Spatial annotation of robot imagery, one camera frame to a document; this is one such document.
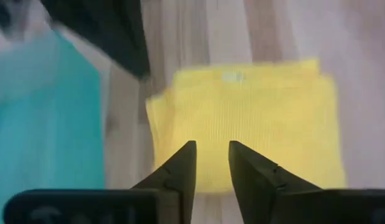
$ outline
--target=folded towel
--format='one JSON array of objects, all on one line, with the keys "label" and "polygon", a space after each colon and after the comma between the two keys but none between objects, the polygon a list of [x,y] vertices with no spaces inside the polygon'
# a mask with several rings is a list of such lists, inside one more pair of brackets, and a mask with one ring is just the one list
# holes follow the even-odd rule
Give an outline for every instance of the folded towel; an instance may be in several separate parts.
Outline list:
[{"label": "folded towel", "polygon": [[185,70],[147,101],[154,169],[197,142],[197,192],[232,190],[237,140],[323,188],[345,187],[333,81],[317,61]]}]

